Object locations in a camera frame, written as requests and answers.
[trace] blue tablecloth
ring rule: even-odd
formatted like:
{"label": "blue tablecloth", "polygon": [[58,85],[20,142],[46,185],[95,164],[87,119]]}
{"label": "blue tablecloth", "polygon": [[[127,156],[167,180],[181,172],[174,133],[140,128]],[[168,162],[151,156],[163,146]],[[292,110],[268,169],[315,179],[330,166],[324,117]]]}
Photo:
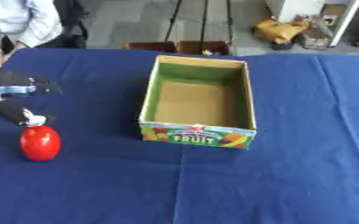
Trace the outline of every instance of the blue tablecloth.
{"label": "blue tablecloth", "polygon": [[23,50],[4,69],[64,95],[15,99],[53,113],[60,155],[26,161],[0,117],[0,223],[359,223],[359,56],[247,60],[258,133],[249,151],[140,140],[156,52]]}

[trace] white cabinet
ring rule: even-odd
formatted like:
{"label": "white cabinet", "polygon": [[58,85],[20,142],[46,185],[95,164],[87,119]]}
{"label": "white cabinet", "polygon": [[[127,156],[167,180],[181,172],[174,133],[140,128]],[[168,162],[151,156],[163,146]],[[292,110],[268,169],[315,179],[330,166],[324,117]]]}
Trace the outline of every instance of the white cabinet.
{"label": "white cabinet", "polygon": [[297,15],[318,15],[326,0],[265,0],[279,22],[288,23]]}

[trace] white shirt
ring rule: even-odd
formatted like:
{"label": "white shirt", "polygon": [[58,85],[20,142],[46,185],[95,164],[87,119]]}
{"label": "white shirt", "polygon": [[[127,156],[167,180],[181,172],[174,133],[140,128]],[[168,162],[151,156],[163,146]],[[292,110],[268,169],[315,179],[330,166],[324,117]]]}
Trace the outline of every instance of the white shirt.
{"label": "white shirt", "polygon": [[0,40],[4,35],[16,35],[16,40],[34,47],[61,33],[53,0],[0,0]]}

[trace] cardboard box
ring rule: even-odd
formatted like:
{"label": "cardboard box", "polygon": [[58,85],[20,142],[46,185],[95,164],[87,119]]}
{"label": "cardboard box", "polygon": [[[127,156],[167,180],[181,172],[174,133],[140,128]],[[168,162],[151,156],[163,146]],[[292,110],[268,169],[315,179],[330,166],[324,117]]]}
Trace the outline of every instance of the cardboard box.
{"label": "cardboard box", "polygon": [[139,124],[146,141],[247,149],[256,120],[246,63],[158,56]]}

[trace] person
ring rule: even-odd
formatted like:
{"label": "person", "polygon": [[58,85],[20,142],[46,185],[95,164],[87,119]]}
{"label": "person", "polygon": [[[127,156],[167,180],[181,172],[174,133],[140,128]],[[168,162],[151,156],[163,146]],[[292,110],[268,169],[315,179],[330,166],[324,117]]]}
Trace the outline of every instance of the person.
{"label": "person", "polygon": [[[0,67],[15,51],[42,45],[61,33],[53,0],[0,0]],[[11,40],[11,49],[4,40]]]}

